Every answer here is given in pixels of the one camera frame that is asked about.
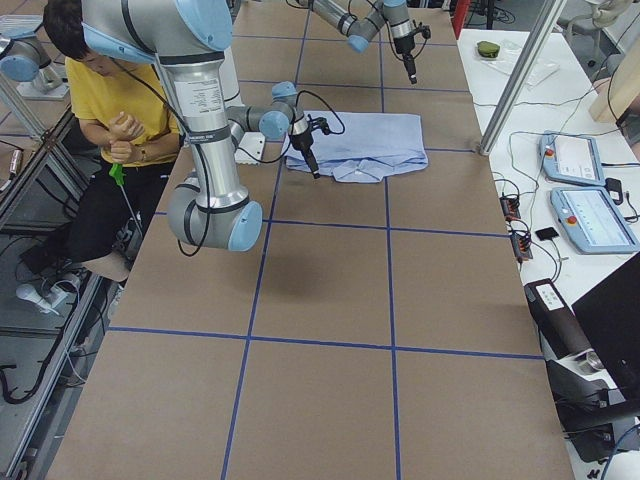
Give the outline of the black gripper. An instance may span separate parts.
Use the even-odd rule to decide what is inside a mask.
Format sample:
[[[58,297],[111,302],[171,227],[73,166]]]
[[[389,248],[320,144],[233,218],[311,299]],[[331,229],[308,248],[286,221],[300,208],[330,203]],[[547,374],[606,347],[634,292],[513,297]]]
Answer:
[[[312,145],[314,139],[310,130],[305,130],[302,133],[291,134],[290,143],[294,150],[300,152],[305,160],[314,179],[320,178],[319,166],[315,155],[312,152]]]
[[[417,71],[415,65],[415,59],[413,57],[413,49],[415,48],[415,41],[412,35],[406,35],[403,37],[394,37],[393,45],[395,53],[402,58],[404,68],[407,73],[407,77],[411,84],[417,83]]]

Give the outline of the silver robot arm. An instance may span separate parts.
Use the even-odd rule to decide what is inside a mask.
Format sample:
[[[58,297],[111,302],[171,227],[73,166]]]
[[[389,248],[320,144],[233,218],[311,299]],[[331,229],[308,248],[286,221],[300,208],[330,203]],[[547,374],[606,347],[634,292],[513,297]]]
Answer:
[[[235,152],[243,135],[287,135],[311,173],[318,172],[312,127],[295,87],[276,85],[268,107],[226,106],[220,69],[232,42],[232,18],[224,1],[85,1],[82,20],[95,52],[153,63],[159,71],[195,166],[171,195],[172,232],[196,247],[251,249],[262,208],[238,176]]]
[[[352,12],[351,4],[343,7],[335,1],[295,1],[296,8],[313,12],[347,38],[356,52],[364,52],[374,38],[387,31],[392,54],[402,62],[409,82],[417,83],[415,59],[422,52],[414,52],[416,37],[424,41],[431,37],[430,27],[410,17],[406,1],[367,1],[369,11],[362,18]]]

